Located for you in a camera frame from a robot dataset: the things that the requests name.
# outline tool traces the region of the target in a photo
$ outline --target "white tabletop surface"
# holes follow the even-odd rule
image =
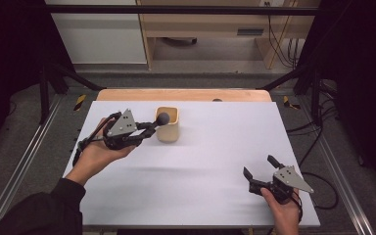
[[[91,178],[81,202],[84,225],[117,227],[258,227],[273,225],[263,197],[249,193],[254,179],[271,181],[266,159],[298,164],[275,103],[93,102],[78,140],[101,118],[130,109],[135,121],[154,121],[157,107],[179,109],[180,137],[162,143],[154,135],[128,157]],[[71,170],[73,151],[65,174]],[[301,191],[300,226],[319,226],[308,193]]]

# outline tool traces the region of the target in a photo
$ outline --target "black cable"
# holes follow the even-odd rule
[[[334,114],[331,114],[330,116],[327,116],[325,119],[328,119],[330,117],[336,117],[337,115],[338,115],[337,113],[334,113]]]
[[[273,48],[274,52],[276,53],[276,55],[277,55],[277,57],[279,58],[279,60],[280,60],[280,62],[282,63],[282,65],[283,65],[284,67],[291,68],[292,66],[291,66],[290,62],[288,62],[289,65],[285,65],[285,63],[282,61],[282,58],[280,57],[279,53],[277,52],[276,48],[273,46],[273,43],[271,43],[271,36],[270,36],[270,34],[273,33],[274,40],[275,40],[276,43],[277,43],[277,47],[279,48],[279,51],[280,51],[280,53],[282,54],[283,59],[284,59],[285,61],[288,61],[288,60],[286,59],[285,55],[283,54],[282,48],[280,47],[280,44],[279,44],[279,42],[277,41],[276,35],[274,35],[274,32],[273,32],[273,30],[272,30],[272,28],[271,28],[271,20],[270,20],[270,16],[267,16],[267,17],[268,17],[268,42],[270,43],[271,48]]]
[[[334,209],[335,207],[338,206],[338,203],[339,203],[338,191],[337,191],[337,189],[334,187],[334,185],[332,185],[332,183],[330,183],[330,182],[329,182],[327,179],[325,179],[324,177],[319,176],[319,175],[314,174],[314,173],[310,173],[310,172],[302,172],[302,174],[310,175],[310,176],[316,177],[316,178],[318,178],[318,179],[324,181],[324,182],[327,183],[327,184],[332,188],[332,190],[334,191],[335,202],[334,202],[333,205],[328,206],[328,207],[315,206],[316,208],[318,208],[318,209],[322,209],[322,210],[332,210],[332,209]]]
[[[270,229],[268,230],[268,232],[267,232],[267,235],[271,235],[271,233],[273,232],[273,229],[274,229],[274,228],[270,228]]]
[[[109,122],[112,118],[120,118],[121,112],[114,113],[106,117],[97,127],[96,129],[85,139],[78,142],[77,149],[75,150],[74,159],[72,160],[72,166],[75,166],[75,164],[78,162],[78,159],[80,158],[80,155],[82,151],[91,143],[93,142],[94,137],[96,134],[103,128],[103,126],[106,125],[107,122]]]
[[[94,139],[94,140],[91,140],[90,142],[96,142],[96,141],[102,141],[103,139]]]
[[[14,105],[14,108],[8,113],[8,117],[11,116],[14,111],[17,109],[17,103],[11,101],[11,105]]]
[[[299,195],[295,191],[293,191],[293,193],[298,197],[299,202],[296,199],[294,199],[292,196],[290,197],[290,199],[292,200],[292,202],[296,204],[296,206],[299,209],[299,222],[301,222],[302,217],[304,216],[304,210],[302,209],[302,200],[301,200],[301,197],[299,197]]]
[[[296,127],[296,128],[293,128],[293,129],[288,129],[286,130],[287,133],[291,133],[291,132],[295,132],[295,131],[298,131],[298,130],[302,130],[302,129],[305,129],[309,126],[311,126],[313,124],[313,121],[305,124],[305,125],[302,125],[302,126],[299,126],[299,127]]]
[[[299,163],[299,168],[301,168],[302,164],[304,163],[304,161],[306,160],[307,156],[309,156],[309,153],[310,151],[313,149],[313,147],[315,146],[315,144],[317,143],[317,141],[319,140],[320,138],[320,135],[322,134],[322,131],[323,131],[323,124],[322,122],[320,123],[320,127],[319,127],[319,133],[317,134],[316,136],[316,139],[313,141],[312,145],[310,145],[309,149],[306,151],[304,157],[301,159],[301,162]]]
[[[336,111],[337,108],[335,107],[329,107],[322,115],[321,117],[325,117],[326,115],[329,115],[329,113]]]
[[[299,136],[299,135],[308,135],[310,133],[313,133],[315,131],[318,131],[320,128],[317,128],[317,129],[314,129],[314,130],[311,130],[311,131],[308,131],[308,132],[303,132],[303,133],[298,133],[298,134],[288,134],[288,136]]]
[[[292,57],[291,57],[292,41],[293,41],[293,38],[289,38],[289,44],[288,44],[288,59],[289,59],[289,61],[292,60]]]
[[[320,104],[320,107],[323,107],[328,102],[334,102],[334,101],[335,101],[335,99],[327,99],[324,102],[322,102],[322,104]]]
[[[299,38],[296,38],[295,41],[295,53],[293,55],[294,67],[298,64],[298,47],[299,47]]]
[[[331,98],[332,99],[335,99],[335,97],[338,95],[338,92],[327,87],[327,86],[323,86],[320,88],[320,92],[322,95],[326,96],[327,98]]]

